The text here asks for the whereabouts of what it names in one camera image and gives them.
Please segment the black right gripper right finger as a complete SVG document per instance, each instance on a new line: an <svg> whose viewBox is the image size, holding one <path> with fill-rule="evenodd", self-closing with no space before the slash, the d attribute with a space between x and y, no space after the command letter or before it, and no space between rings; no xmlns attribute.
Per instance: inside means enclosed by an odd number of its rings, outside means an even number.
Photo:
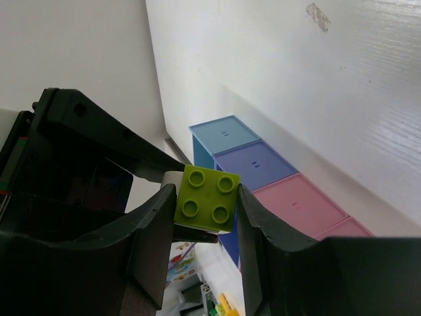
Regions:
<svg viewBox="0 0 421 316"><path fill-rule="evenodd" d="M419 315L420 239L318 241L238 188L247 315Z"/></svg>

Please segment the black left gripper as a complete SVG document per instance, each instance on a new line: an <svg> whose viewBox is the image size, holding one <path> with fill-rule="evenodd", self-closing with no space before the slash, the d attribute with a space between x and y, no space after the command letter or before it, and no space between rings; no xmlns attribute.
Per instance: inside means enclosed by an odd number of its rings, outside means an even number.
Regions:
<svg viewBox="0 0 421 316"><path fill-rule="evenodd" d="M79 90L47 88L38 104L2 154L2 231L74 240L123 216L130 173L161 181L185 169Z"/></svg>

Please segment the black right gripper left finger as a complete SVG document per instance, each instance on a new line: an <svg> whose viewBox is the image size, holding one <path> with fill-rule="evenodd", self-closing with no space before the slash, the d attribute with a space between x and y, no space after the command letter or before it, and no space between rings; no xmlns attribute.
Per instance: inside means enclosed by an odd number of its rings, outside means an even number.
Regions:
<svg viewBox="0 0 421 316"><path fill-rule="evenodd" d="M176 188L73 241L1 232L2 315L154 315L161 307Z"/></svg>

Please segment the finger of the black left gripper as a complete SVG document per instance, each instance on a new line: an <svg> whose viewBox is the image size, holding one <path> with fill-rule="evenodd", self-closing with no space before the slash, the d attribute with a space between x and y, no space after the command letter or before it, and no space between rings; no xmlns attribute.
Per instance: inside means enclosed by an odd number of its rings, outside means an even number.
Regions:
<svg viewBox="0 0 421 316"><path fill-rule="evenodd" d="M175 226L172 242L216 244L218 242L218 236L203 230L197 230L184 226Z"/></svg>

